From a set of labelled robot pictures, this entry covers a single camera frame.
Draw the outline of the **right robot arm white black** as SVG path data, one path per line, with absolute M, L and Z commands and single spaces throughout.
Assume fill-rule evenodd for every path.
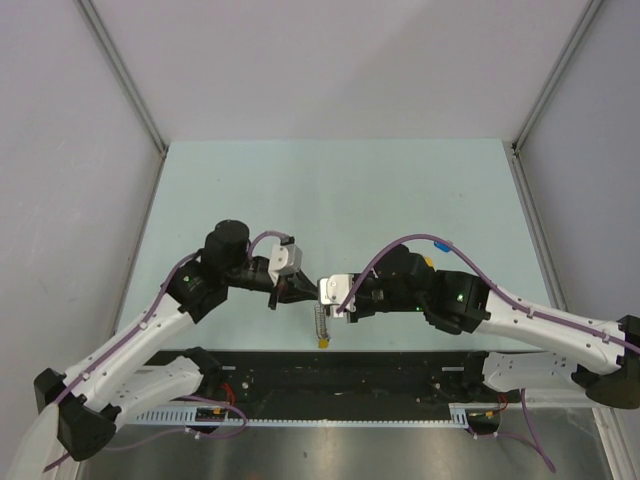
M 480 274 L 436 270 L 404 245 L 379 253 L 365 270 L 348 277 L 349 290 L 335 297 L 335 315 L 351 322 L 377 313 L 419 312 L 451 335 L 482 333 L 536 347 L 512 358 L 492 352 L 482 366 L 461 376 L 463 393 L 484 401 L 495 391 L 555 380 L 601 405 L 639 406 L 639 320 L 599 320 L 529 302 Z

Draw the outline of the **keyring with chain and tags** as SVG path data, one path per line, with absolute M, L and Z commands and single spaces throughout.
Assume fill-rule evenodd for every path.
M 330 309 L 321 303 L 316 303 L 314 305 L 314 325 L 319 349 L 327 349 L 330 344 L 329 318 Z

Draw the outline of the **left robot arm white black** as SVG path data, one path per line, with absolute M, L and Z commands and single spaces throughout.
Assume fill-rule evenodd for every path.
M 289 234 L 265 231 L 251 238 L 243 222 L 219 222 L 202 248 L 172 267 L 156 297 L 126 329 L 65 371 L 46 368 L 36 376 L 38 416 L 53 416 L 49 438 L 64 448 L 65 458 L 83 461 L 105 448 L 129 415 L 175 398 L 214 397 L 221 365 L 200 347 L 157 373 L 135 373 L 165 342 L 223 304 L 232 288 L 268 294 L 270 308 L 316 299 L 301 261 Z

